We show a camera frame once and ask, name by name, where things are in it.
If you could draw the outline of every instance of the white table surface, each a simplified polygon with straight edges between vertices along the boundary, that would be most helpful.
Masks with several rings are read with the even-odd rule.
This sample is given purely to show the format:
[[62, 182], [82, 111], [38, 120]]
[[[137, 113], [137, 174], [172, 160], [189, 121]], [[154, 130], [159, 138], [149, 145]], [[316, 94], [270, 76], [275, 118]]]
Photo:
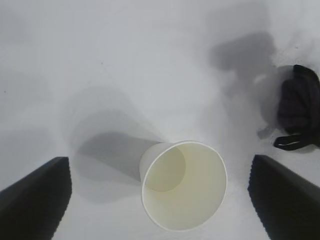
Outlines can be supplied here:
[[[69, 156], [73, 193], [54, 240], [268, 239], [247, 191], [254, 155], [320, 185], [319, 150], [272, 147], [278, 67], [319, 71], [319, 7], [1, 0], [0, 189]], [[182, 140], [214, 147], [229, 182], [214, 217], [171, 233], [148, 219], [134, 178], [148, 146]]]

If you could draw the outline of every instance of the bag strap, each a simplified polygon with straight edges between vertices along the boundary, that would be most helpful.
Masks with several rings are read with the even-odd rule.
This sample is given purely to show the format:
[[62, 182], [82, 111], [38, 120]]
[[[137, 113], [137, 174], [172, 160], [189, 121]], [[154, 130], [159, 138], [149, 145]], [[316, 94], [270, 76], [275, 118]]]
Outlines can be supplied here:
[[315, 139], [313, 137], [301, 134], [278, 137], [273, 143], [273, 146], [286, 151], [294, 151], [313, 143], [315, 143]]

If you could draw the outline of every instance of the white surface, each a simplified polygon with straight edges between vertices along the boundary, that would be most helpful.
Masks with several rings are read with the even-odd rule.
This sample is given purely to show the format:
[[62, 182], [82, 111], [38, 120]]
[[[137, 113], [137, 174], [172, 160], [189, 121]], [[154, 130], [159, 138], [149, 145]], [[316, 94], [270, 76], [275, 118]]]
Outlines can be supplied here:
[[[319, 71], [319, 7], [318, 0], [2, 0], [0, 189], [69, 156], [73, 194], [54, 240], [268, 239], [247, 192], [254, 154], [320, 185], [319, 150], [287, 153], [271, 146], [275, 133], [265, 138], [277, 67]], [[228, 191], [202, 227], [170, 233], [144, 213], [132, 180], [154, 144], [144, 139], [198, 140], [221, 154]]]
[[150, 147], [140, 162], [142, 205], [165, 230], [187, 231], [205, 223], [222, 204], [226, 167], [211, 147], [182, 141]]

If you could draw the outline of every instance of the paper cup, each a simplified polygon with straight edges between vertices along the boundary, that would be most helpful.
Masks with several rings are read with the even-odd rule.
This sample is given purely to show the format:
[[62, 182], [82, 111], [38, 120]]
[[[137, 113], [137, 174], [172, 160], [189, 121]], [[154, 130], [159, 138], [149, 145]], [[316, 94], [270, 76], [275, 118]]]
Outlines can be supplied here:
[[181, 232], [206, 222], [227, 190], [220, 155], [197, 141], [158, 143], [140, 161], [141, 200], [159, 227]]

